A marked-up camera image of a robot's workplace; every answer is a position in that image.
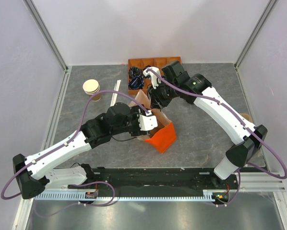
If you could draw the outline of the stack of paper cups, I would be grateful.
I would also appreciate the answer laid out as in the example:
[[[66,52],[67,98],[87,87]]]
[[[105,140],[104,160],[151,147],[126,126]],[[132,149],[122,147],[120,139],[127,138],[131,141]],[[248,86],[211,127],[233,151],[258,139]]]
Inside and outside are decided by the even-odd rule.
[[[97,80],[89,79],[83,83],[83,90],[91,97],[100,91],[100,85]]]

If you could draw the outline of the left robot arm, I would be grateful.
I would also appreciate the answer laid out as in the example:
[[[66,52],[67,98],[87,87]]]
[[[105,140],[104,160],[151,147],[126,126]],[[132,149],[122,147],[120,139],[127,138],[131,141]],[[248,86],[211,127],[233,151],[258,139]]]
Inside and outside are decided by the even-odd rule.
[[[129,133],[138,137],[149,134],[156,127],[157,118],[152,111],[145,111],[140,106],[129,107],[124,103],[116,103],[48,149],[27,157],[16,155],[12,161],[22,198],[30,199],[46,189],[69,185],[91,188],[95,184],[95,176],[88,164],[65,169],[57,166],[109,142],[115,135]]]

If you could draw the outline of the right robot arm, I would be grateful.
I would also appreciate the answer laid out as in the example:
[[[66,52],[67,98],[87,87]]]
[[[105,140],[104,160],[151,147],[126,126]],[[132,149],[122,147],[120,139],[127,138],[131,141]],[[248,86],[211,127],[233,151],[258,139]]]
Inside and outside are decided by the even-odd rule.
[[[244,167],[261,148],[267,128],[256,126],[237,114],[203,75],[190,76],[178,61],[166,64],[162,69],[146,67],[143,75],[152,83],[147,90],[151,108],[163,109],[179,97],[205,111],[230,137],[233,146],[214,168],[209,180],[212,187],[222,188],[227,178]]]

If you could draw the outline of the orange paper bag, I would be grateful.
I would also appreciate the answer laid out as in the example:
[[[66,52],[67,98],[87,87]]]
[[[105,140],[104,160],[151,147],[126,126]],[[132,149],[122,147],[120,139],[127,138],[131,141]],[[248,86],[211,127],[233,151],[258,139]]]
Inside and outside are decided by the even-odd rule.
[[[148,110],[152,110],[158,124],[158,127],[151,130],[150,134],[139,136],[137,139],[151,144],[158,152],[164,153],[177,139],[173,122],[161,110],[151,108],[150,99],[142,90],[139,90],[135,100],[143,104]]]

